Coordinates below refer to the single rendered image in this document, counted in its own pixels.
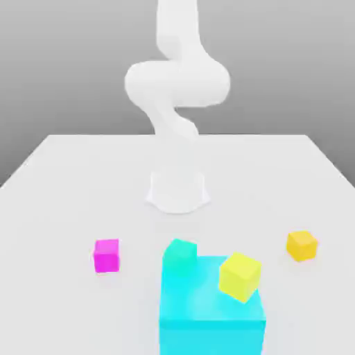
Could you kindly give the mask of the small turquoise cube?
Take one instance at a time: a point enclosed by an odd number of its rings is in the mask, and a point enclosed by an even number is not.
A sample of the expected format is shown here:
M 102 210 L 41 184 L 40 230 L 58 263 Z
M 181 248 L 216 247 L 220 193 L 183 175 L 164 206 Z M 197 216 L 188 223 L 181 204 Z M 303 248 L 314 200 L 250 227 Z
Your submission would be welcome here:
M 163 254 L 163 271 L 172 272 L 176 275 L 189 273 L 196 264 L 197 250 L 196 243 L 173 239 Z

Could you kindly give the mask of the small magenta cube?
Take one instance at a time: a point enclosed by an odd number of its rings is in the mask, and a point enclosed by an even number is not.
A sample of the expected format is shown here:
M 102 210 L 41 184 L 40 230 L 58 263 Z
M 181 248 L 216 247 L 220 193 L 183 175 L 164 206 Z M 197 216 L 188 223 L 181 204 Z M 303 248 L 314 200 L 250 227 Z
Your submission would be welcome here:
M 120 258 L 118 239 L 96 240 L 93 255 L 96 273 L 119 271 Z

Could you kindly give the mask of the small yellow-green cube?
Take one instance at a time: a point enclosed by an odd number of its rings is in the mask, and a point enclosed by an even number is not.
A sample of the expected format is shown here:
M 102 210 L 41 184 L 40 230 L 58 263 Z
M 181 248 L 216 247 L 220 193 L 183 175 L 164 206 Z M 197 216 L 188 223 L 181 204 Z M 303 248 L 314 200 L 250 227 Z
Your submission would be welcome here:
M 258 289 L 261 262 L 234 252 L 221 265 L 218 287 L 221 292 L 246 303 Z

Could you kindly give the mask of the small orange-yellow cube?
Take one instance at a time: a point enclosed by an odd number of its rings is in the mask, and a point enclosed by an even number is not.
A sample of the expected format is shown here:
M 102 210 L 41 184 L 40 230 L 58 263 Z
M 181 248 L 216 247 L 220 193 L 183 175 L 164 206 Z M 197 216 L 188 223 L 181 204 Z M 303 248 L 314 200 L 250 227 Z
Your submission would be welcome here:
M 286 250 L 297 262 L 314 259 L 318 249 L 318 240 L 308 231 L 296 231 L 288 234 Z

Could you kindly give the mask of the large cyan box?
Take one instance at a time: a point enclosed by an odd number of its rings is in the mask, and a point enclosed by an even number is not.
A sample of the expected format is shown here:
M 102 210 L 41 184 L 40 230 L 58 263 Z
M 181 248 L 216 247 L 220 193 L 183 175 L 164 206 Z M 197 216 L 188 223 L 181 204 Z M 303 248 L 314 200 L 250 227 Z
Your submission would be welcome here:
M 219 291 L 224 256 L 199 256 L 178 274 L 162 268 L 159 355 L 261 355 L 266 314 L 258 292 L 247 303 Z

